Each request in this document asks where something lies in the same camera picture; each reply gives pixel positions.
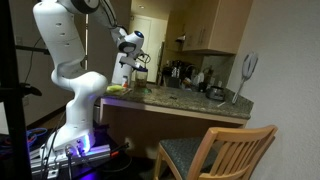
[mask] wooden chair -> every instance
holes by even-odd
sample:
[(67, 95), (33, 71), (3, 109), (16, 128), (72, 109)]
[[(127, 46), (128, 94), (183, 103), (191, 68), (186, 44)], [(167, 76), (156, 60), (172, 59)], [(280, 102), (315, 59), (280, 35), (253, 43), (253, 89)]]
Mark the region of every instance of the wooden chair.
[(249, 179), (278, 128), (209, 128), (203, 138), (168, 139), (159, 143), (154, 180), (162, 160), (176, 179)]

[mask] chair backrest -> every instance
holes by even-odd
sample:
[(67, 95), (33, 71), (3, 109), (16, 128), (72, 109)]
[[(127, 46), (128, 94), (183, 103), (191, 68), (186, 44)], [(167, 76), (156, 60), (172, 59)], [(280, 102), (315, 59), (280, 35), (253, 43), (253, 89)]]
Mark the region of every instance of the chair backrest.
[[(256, 129), (209, 128), (192, 161), (187, 179), (249, 179), (277, 130), (274, 125)], [(211, 171), (200, 172), (208, 152), (217, 142), (221, 146)]]

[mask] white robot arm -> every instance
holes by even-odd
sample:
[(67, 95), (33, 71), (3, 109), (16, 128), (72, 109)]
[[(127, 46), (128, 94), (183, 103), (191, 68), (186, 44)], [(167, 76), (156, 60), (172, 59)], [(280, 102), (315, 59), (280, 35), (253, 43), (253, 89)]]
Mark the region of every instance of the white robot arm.
[(41, 148), (45, 156), (49, 156), (50, 162), (56, 162), (60, 156), (66, 156), (66, 146), (73, 146), (87, 153), (94, 145), (94, 102), (105, 92), (108, 84), (103, 75), (81, 67), (85, 51), (73, 22), (73, 14), (93, 13), (110, 30), (119, 51), (127, 54), (120, 63), (128, 64), (134, 69), (143, 68), (135, 59), (143, 55), (141, 47), (144, 37), (138, 31), (127, 35), (125, 29), (117, 25), (109, 0), (43, 0), (34, 6), (33, 13), (54, 62), (52, 81), (75, 93), (74, 99), (66, 106), (65, 125)]

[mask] gray seat cushion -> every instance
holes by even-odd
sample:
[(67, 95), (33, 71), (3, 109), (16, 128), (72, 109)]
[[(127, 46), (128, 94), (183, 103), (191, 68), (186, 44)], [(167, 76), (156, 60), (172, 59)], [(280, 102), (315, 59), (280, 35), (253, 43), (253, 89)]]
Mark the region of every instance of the gray seat cushion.
[[(160, 141), (161, 146), (177, 167), (182, 179), (187, 178), (192, 160), (201, 141), (202, 138), (166, 139)], [(201, 172), (209, 172), (216, 157), (217, 152), (210, 150)]]

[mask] ceiling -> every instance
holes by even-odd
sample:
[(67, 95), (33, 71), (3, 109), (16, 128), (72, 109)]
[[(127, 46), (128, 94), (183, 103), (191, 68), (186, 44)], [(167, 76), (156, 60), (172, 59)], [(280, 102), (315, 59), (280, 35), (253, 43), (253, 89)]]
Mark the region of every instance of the ceiling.
[(171, 10), (184, 9), (191, 0), (132, 0), (131, 13), (168, 20)]

